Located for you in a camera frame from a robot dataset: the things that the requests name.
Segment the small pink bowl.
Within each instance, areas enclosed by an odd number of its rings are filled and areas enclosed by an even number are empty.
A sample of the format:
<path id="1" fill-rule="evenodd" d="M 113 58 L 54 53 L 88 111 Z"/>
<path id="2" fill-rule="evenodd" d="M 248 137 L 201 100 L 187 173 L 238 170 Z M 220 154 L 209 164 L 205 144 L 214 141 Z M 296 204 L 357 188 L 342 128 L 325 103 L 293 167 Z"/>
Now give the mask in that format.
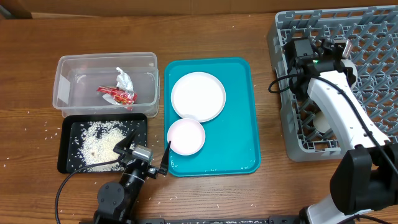
<path id="1" fill-rule="evenodd" d="M 197 153 L 206 139 L 204 127 L 190 118 L 179 119 L 167 131 L 167 141 L 170 148 L 181 156 L 191 156 Z"/>

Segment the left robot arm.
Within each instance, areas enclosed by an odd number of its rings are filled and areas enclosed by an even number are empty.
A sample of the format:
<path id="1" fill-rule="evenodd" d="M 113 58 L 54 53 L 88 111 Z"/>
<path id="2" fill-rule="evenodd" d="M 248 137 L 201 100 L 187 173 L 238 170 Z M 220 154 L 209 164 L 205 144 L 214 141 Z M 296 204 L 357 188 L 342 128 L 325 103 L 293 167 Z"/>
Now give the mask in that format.
<path id="1" fill-rule="evenodd" d="M 121 179 L 107 182 L 98 191 L 98 208 L 93 223 L 133 223 L 131 211 L 137 202 L 146 179 L 156 179 L 159 174 L 167 175 L 169 169 L 170 145 L 167 144 L 159 167 L 153 166 L 152 150 L 136 144 L 136 131 L 119 141 L 113 151 L 119 155 L 119 163 L 124 167 Z"/>

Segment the red snack wrapper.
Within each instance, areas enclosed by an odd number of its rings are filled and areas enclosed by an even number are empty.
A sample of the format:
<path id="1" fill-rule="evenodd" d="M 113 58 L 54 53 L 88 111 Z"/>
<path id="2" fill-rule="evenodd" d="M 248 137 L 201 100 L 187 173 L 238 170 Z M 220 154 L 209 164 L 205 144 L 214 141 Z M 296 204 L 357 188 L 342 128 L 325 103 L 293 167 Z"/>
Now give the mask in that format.
<path id="1" fill-rule="evenodd" d="M 115 86 L 99 86 L 97 92 L 102 93 L 103 99 L 112 105 L 132 105 L 137 97 L 133 91 Z"/>

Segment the white paper cup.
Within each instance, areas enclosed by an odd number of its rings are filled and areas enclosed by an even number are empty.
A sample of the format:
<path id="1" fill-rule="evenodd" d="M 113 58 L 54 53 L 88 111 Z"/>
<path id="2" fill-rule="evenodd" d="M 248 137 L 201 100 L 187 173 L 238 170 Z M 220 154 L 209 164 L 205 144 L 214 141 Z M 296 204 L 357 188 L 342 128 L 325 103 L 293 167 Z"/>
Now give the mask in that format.
<path id="1" fill-rule="evenodd" d="M 328 120 L 322 111 L 319 111 L 315 114 L 315 118 L 313 119 L 313 125 L 315 129 L 320 133 L 326 133 L 331 129 Z"/>

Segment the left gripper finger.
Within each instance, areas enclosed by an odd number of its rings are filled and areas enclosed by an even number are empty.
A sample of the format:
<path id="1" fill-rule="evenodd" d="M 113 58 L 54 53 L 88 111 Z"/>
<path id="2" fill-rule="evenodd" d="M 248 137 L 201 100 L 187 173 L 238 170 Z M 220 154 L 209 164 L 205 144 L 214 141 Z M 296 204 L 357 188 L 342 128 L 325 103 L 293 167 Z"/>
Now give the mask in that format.
<path id="1" fill-rule="evenodd" d="M 170 153 L 171 143 L 172 143 L 171 141 L 168 142 L 166 150 L 164 152 L 164 155 L 160 163 L 159 173 L 162 175 L 167 175 L 169 170 L 169 153 Z"/>
<path id="2" fill-rule="evenodd" d="M 117 154 L 130 154 L 132 152 L 131 146 L 134 143 L 136 132 L 136 130 L 132 130 L 124 139 L 119 141 L 114 146 L 113 152 Z"/>

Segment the large white plate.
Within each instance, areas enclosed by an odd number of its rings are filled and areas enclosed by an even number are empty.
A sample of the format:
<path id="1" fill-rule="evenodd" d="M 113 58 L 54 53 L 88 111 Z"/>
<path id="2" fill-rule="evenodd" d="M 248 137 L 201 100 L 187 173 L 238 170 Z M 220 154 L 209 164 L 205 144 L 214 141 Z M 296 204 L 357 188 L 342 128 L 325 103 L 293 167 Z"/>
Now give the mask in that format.
<path id="1" fill-rule="evenodd" d="M 171 104 L 181 118 L 204 123 L 216 118 L 226 104 L 226 90 L 213 75 L 192 72 L 175 83 L 171 91 Z"/>

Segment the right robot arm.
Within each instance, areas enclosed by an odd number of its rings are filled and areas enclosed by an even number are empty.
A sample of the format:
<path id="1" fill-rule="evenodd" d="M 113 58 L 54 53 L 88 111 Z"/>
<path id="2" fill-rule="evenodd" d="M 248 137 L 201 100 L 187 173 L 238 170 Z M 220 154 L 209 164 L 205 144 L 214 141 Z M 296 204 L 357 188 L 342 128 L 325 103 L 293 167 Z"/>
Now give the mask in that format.
<path id="1" fill-rule="evenodd" d="M 284 45 L 288 89 L 316 103 L 345 154 L 330 180 L 330 194 L 303 208 L 300 223 L 354 223 L 370 211 L 397 205 L 397 144 L 369 118 L 352 92 L 358 73 L 348 39 L 309 37 Z"/>

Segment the grey bowl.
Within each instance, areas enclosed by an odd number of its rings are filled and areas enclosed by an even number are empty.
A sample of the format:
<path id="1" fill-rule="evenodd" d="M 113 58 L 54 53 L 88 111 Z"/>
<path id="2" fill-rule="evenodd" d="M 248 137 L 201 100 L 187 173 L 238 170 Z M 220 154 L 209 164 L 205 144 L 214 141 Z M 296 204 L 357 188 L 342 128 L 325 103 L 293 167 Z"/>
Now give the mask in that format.
<path id="1" fill-rule="evenodd" d="M 344 68 L 344 73 L 346 74 L 346 79 L 351 90 L 354 89 L 358 81 L 358 71 L 356 65 L 349 59 L 342 59 L 341 65 Z"/>

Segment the white tissue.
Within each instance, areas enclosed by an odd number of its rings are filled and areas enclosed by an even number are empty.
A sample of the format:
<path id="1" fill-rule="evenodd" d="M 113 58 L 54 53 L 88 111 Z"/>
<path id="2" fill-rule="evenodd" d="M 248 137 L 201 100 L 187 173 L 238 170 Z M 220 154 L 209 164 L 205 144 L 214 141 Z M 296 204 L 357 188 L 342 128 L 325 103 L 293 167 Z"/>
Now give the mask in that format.
<path id="1" fill-rule="evenodd" d="M 119 75 L 116 77 L 116 87 L 134 92 L 134 86 L 130 76 L 119 67 L 117 67 L 116 70 L 119 72 Z"/>

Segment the pile of rice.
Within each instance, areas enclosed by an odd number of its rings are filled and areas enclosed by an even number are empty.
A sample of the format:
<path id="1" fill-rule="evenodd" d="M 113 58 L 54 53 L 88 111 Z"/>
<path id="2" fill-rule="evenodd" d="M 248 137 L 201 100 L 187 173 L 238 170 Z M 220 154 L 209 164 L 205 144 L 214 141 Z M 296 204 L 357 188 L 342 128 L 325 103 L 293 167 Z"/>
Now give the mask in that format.
<path id="1" fill-rule="evenodd" d="M 92 164 L 116 160 L 119 154 L 113 151 L 115 145 L 131 131 L 140 127 L 139 121 L 89 121 L 73 124 L 70 145 L 74 152 L 69 161 L 77 162 L 72 171 Z"/>

